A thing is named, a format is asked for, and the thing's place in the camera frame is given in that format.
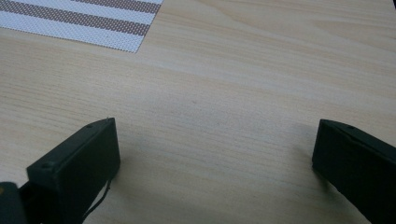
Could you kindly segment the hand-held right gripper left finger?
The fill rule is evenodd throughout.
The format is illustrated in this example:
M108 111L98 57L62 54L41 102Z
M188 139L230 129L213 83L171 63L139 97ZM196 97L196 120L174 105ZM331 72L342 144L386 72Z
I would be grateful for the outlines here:
M113 118L90 123L27 167L21 187L30 224L82 224L120 168Z

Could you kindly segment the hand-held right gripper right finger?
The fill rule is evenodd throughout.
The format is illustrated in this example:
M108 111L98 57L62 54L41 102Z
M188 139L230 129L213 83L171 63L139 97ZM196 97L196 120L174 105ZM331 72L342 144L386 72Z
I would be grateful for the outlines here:
M342 122L319 122L312 167L372 224L396 224L396 147Z

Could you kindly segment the striped woven placemat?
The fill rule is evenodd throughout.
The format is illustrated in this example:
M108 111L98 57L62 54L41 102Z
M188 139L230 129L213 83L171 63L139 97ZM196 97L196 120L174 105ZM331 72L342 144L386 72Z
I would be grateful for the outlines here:
M0 27L136 52L163 0L0 0Z

